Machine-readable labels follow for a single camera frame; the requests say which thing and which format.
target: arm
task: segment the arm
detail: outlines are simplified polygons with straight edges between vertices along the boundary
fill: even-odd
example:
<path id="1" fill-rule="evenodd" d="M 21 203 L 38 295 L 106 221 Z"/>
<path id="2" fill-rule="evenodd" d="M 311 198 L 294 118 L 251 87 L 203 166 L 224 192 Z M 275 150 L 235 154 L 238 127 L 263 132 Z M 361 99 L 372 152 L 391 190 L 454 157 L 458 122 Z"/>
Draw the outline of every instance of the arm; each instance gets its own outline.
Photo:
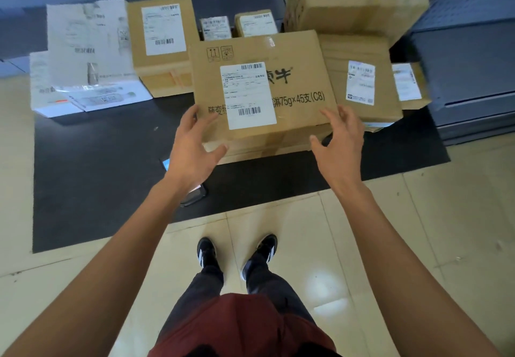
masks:
<path id="1" fill-rule="evenodd" d="M 208 153 L 192 106 L 177 129 L 165 177 L 111 240 L 18 337 L 4 357 L 107 356 L 145 279 L 173 211 L 204 182 L 227 151 Z"/>
<path id="2" fill-rule="evenodd" d="M 399 353 L 500 356 L 485 334 L 435 281 L 402 240 L 362 183 L 364 126 L 348 107 L 322 111 L 333 139 L 311 138 L 320 172 L 338 197 L 356 238 L 370 287 Z"/>

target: pants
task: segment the pants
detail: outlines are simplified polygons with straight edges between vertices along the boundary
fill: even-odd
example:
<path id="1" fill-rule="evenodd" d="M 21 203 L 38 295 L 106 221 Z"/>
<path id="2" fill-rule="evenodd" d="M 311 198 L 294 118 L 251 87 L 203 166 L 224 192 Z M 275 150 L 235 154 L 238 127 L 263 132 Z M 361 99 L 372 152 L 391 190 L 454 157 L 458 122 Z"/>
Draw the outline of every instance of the pants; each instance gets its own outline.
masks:
<path id="1" fill-rule="evenodd" d="M 220 296 L 222 287 L 223 272 L 219 268 L 206 266 L 202 269 L 171 310 L 159 333 L 158 342 L 202 303 Z M 247 271 L 247 292 L 263 293 L 280 314 L 295 314 L 315 324 L 293 288 L 282 277 L 268 270 L 265 259 L 259 254 L 254 254 L 251 258 L 251 265 Z"/>

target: forearm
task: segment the forearm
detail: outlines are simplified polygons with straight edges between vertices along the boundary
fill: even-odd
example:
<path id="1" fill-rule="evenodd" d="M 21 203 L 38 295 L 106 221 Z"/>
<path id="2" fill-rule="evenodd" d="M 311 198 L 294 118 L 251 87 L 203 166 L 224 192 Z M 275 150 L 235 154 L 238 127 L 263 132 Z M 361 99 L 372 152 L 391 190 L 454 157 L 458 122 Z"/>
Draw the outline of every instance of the forearm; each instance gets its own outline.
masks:
<path id="1" fill-rule="evenodd" d="M 183 191 L 163 181 L 6 351 L 12 356 L 107 356 Z"/>
<path id="2" fill-rule="evenodd" d="M 499 355 L 406 245 L 364 184 L 335 193 L 401 355 Z"/>

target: floor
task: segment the floor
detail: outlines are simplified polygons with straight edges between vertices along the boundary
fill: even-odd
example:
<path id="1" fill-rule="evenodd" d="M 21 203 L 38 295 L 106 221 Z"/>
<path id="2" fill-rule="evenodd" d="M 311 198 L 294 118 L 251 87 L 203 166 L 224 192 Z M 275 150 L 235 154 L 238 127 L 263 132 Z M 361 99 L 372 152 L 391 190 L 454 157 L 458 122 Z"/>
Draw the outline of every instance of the floor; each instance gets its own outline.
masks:
<path id="1" fill-rule="evenodd" d="M 31 254 L 34 126 L 24 76 L 0 81 L 0 353 L 106 240 Z M 448 148 L 452 162 L 366 182 L 404 240 L 505 356 L 515 355 L 515 133 Z M 222 292 L 267 232 L 286 278 L 343 356 L 398 356 L 349 224 L 328 190 L 170 224 L 112 356 L 145 356 L 199 270 L 197 241 L 222 257 Z"/>

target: shoe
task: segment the shoe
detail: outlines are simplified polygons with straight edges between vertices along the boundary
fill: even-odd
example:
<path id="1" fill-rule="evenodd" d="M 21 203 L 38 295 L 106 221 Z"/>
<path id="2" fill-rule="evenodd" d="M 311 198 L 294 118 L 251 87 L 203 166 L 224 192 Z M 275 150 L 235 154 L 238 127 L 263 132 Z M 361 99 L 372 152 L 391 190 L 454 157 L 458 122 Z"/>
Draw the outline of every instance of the shoe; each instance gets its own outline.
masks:
<path id="1" fill-rule="evenodd" d="M 247 274 L 252 265 L 252 257 L 254 257 L 255 255 L 260 255 L 267 263 L 269 263 L 277 251 L 277 244 L 278 240 L 274 234 L 269 234 L 263 239 L 261 239 L 261 242 L 257 246 L 258 248 L 250 257 L 250 259 L 245 263 L 243 269 L 241 270 L 240 275 L 243 281 L 247 281 Z"/>
<path id="2" fill-rule="evenodd" d="M 216 260 L 215 245 L 208 237 L 203 237 L 200 241 L 198 241 L 197 258 L 202 269 L 204 269 L 206 266 L 216 266 L 220 269 L 218 261 Z"/>

